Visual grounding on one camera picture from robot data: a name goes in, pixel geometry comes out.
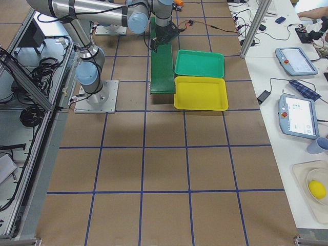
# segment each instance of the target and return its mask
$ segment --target yellow lemon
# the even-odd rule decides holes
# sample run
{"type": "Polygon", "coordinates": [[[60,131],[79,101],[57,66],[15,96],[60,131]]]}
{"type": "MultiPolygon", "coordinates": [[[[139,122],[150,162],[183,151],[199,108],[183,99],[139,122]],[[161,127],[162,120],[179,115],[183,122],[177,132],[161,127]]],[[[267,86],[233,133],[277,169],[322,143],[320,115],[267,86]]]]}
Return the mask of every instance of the yellow lemon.
{"type": "Polygon", "coordinates": [[[311,194],[317,198],[322,199],[326,196],[326,189],[322,183],[316,180],[312,180],[309,182],[309,190],[311,194]]]}

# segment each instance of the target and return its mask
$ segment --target grid floor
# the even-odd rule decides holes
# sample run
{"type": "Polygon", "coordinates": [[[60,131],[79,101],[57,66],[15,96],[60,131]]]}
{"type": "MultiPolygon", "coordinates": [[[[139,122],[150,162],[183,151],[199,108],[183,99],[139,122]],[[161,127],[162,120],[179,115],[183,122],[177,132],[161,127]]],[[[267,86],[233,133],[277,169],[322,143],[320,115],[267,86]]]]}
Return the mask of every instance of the grid floor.
{"type": "MultiPolygon", "coordinates": [[[[173,20],[189,19],[235,30],[224,1],[185,2],[173,20]]],[[[225,56],[225,112],[152,104],[143,37],[95,40],[106,54],[102,78],[120,80],[116,112],[68,113],[36,232],[43,245],[293,245],[236,34],[194,23],[172,42],[174,61],[179,49],[225,56]]]]}

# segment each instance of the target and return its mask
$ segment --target green conveyor belt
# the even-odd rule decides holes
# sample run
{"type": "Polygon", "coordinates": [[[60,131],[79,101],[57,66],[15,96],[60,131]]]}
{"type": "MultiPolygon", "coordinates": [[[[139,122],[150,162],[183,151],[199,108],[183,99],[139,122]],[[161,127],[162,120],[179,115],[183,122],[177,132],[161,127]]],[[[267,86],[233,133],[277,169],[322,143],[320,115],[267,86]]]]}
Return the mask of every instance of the green conveyor belt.
{"type": "MultiPolygon", "coordinates": [[[[155,17],[151,17],[151,38],[155,36],[155,17]]],[[[157,53],[151,51],[150,82],[150,94],[175,93],[171,42],[159,46],[157,53]]]]}

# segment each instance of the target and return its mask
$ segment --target white bowl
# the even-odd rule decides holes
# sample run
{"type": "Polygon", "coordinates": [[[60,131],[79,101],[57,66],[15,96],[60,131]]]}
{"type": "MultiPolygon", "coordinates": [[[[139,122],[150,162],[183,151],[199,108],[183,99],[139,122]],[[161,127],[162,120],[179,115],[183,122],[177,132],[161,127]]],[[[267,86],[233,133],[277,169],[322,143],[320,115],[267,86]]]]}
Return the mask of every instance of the white bowl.
{"type": "Polygon", "coordinates": [[[328,206],[328,169],[325,168],[315,168],[311,171],[309,171],[309,173],[306,176],[306,187],[308,192],[310,193],[310,195],[320,204],[322,205],[327,205],[328,206]],[[316,180],[319,181],[320,183],[323,184],[323,186],[325,187],[327,194],[324,198],[322,199],[318,199],[315,196],[312,195],[312,193],[310,192],[309,189],[309,183],[312,180],[316,180]]]}

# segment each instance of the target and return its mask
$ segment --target metal base plate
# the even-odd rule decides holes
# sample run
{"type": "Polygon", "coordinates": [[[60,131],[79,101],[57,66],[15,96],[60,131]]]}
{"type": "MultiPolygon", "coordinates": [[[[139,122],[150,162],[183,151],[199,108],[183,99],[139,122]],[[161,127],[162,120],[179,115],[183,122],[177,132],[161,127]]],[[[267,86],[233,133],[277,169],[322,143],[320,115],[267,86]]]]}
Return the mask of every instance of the metal base plate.
{"type": "MultiPolygon", "coordinates": [[[[101,105],[91,105],[87,100],[82,100],[85,97],[79,97],[79,100],[75,105],[75,113],[115,113],[118,80],[104,81],[104,86],[109,90],[109,98],[101,105]]],[[[79,94],[83,94],[84,89],[81,87],[79,94]]]]}
{"type": "Polygon", "coordinates": [[[96,36],[119,36],[126,35],[127,28],[122,26],[116,26],[114,30],[107,30],[103,26],[98,26],[96,28],[95,34],[96,36]]]}

